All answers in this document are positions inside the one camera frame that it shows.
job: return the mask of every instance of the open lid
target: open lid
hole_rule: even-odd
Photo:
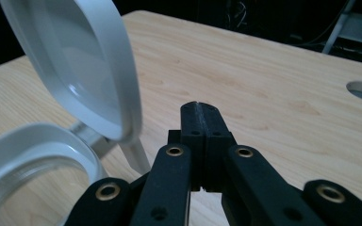
[[[111,0],[0,2],[42,82],[68,112],[104,137],[138,137],[137,73]]]

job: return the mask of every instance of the dark background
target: dark background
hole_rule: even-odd
[[[347,0],[114,0],[122,15],[149,10],[176,18],[320,51]],[[354,11],[362,13],[362,0]],[[355,56],[331,52],[339,57],[362,61],[362,44],[338,40],[336,47],[348,46]],[[0,8],[0,64],[22,56]]]

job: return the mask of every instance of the container lid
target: container lid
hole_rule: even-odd
[[[1,0],[1,5],[43,84],[68,112],[104,137],[138,137],[137,73],[112,1]]]

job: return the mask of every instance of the black plastic part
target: black plastic part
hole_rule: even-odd
[[[140,193],[142,193],[143,187],[145,186],[146,180],[148,179],[149,172],[135,180],[130,184],[132,192],[132,206],[135,207],[140,201]]]
[[[251,214],[232,183],[222,193],[222,209],[230,226],[251,224]]]
[[[188,147],[162,147],[140,194],[130,225],[187,225],[191,153]]]
[[[302,197],[327,225],[362,225],[362,201],[343,186],[311,181],[304,185]]]
[[[237,142],[220,111],[204,103],[183,105],[181,143],[192,150],[192,190],[199,190],[200,184],[207,192],[222,192],[226,176],[222,159]]]
[[[181,143],[181,130],[169,130],[167,144]]]
[[[96,192],[99,187],[111,183],[120,188],[119,194],[107,201],[98,200]],[[122,179],[105,178],[92,184],[81,196],[65,225],[128,225],[131,211],[131,189],[129,184]]]
[[[256,149],[231,147],[224,162],[251,225],[325,225]]]

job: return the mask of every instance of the wooden tabletop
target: wooden tabletop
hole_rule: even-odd
[[[141,141],[151,163],[168,130],[180,128],[180,106],[204,102],[219,108],[238,144],[261,151],[291,185],[303,188],[322,178],[362,199],[362,100],[346,89],[362,81],[362,63],[145,11],[123,19],[139,74]],[[33,121],[67,128],[76,119],[50,96],[23,56],[0,66],[0,135]],[[139,177],[119,148],[102,162],[111,176],[128,182]],[[43,182],[32,181],[19,191],[26,199],[8,203],[2,216],[23,220],[11,225],[57,222],[86,187],[85,176],[72,173],[58,170]],[[84,183],[70,195],[56,190],[68,177],[69,187]],[[19,202],[32,204],[13,207]],[[26,218],[18,216],[25,212]],[[220,195],[193,193],[189,225],[227,225]]]

